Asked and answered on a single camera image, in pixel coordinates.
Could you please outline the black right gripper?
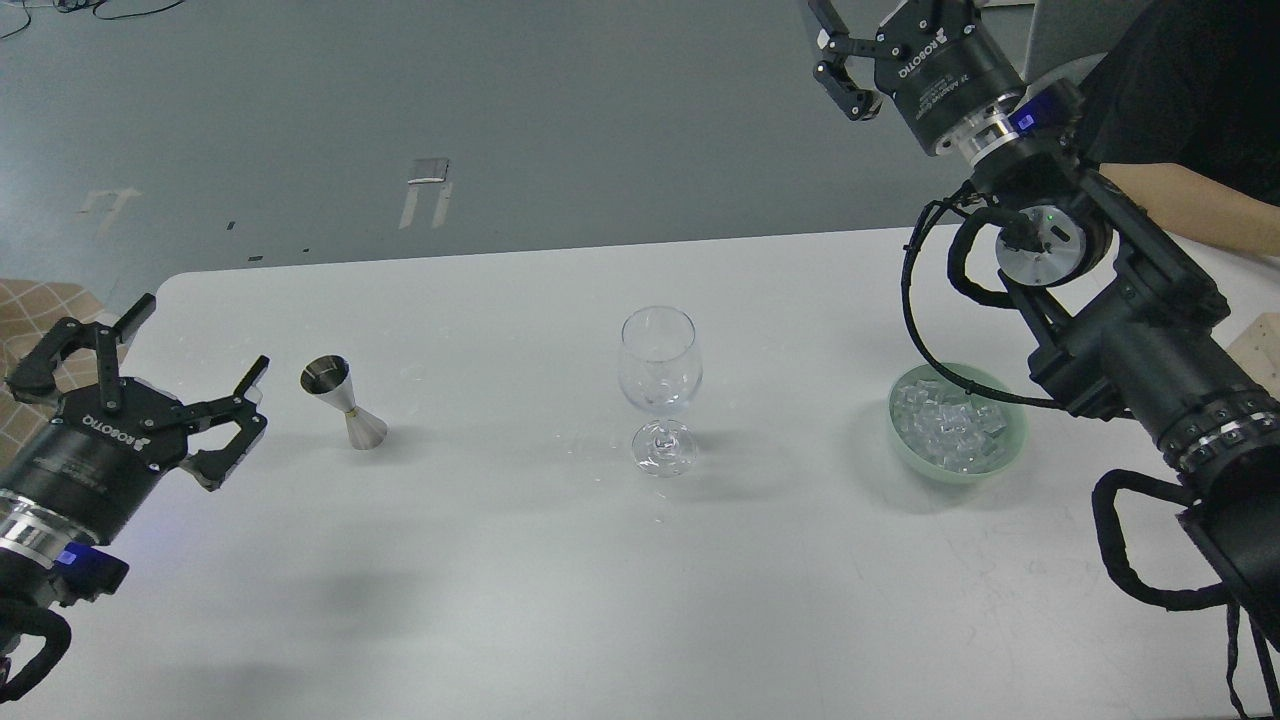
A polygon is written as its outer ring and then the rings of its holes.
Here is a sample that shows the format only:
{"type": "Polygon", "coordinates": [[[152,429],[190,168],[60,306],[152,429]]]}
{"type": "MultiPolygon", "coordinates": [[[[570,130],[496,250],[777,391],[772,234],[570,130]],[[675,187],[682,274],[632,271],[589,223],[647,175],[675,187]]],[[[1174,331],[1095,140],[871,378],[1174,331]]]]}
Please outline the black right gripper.
{"type": "Polygon", "coordinates": [[[887,95],[931,158],[969,115],[1015,108],[1027,91],[995,38],[980,26],[973,1],[901,1],[874,38],[855,38],[832,1],[806,1],[818,23],[820,58],[813,77],[850,120],[872,120],[882,95],[850,76],[850,58],[876,59],[876,88],[887,95]],[[888,55],[881,58],[884,44],[888,55]]]}

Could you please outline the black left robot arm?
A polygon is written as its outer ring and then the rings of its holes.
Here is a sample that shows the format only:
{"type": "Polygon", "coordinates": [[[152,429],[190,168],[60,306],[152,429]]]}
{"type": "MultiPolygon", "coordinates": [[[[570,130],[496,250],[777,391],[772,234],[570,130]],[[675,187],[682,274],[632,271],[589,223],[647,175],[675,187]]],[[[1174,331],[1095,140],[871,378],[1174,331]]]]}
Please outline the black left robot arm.
{"type": "Polygon", "coordinates": [[[19,404],[52,414],[3,470],[3,700],[22,698],[60,662],[60,609],[111,594],[129,566],[105,552],[157,483],[183,469],[219,489],[268,428],[251,392],[257,357],[225,397],[183,404],[120,373],[119,347],[156,307],[142,296],[110,325],[64,316],[6,375],[19,404]]]}

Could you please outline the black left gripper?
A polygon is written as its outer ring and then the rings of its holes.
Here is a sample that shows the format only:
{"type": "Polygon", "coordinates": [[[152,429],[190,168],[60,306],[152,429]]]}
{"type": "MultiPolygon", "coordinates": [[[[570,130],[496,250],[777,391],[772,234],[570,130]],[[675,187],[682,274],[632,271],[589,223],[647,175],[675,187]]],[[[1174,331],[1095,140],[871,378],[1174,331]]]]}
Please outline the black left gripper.
{"type": "Polygon", "coordinates": [[[119,347],[156,306],[143,293],[111,325],[64,316],[6,375],[17,402],[52,413],[3,470],[3,570],[49,571],[69,543],[110,544],[178,466],[206,491],[220,489],[261,439],[268,419],[250,392],[269,368],[265,355],[230,395],[184,406],[120,375],[119,347]],[[81,350],[93,354],[96,382],[63,392],[55,370],[81,350]],[[223,447],[187,456],[189,436],[227,424],[236,433],[223,447]]]}

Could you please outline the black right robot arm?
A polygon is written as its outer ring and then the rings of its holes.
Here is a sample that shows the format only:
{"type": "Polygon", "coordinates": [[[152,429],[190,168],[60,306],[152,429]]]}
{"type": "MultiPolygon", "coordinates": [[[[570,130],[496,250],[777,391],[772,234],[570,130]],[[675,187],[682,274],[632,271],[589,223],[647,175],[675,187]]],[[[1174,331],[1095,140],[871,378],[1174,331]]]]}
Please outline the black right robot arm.
{"type": "Polygon", "coordinates": [[[829,1],[812,1],[813,70],[850,120],[884,99],[931,156],[959,152],[972,177],[928,202],[904,249],[901,305],[925,361],[969,395],[1073,416],[1137,420],[1178,474],[1116,469],[1091,502],[1103,565],[1130,597],[1170,612],[1225,607],[1228,670],[1242,615],[1277,705],[1277,400],[1211,336],[1229,315],[1215,281],[1076,152],[1082,96],[1070,67],[1023,79],[974,1],[902,1],[870,38],[829,1]],[[913,315],[916,258],[941,217],[963,219],[947,278],[987,307],[1012,309],[1038,343],[1024,397],[957,374],[927,348],[913,315]],[[1117,492],[1180,507],[1179,524],[1219,575],[1199,589],[1146,584],[1126,555],[1117,492]]]}

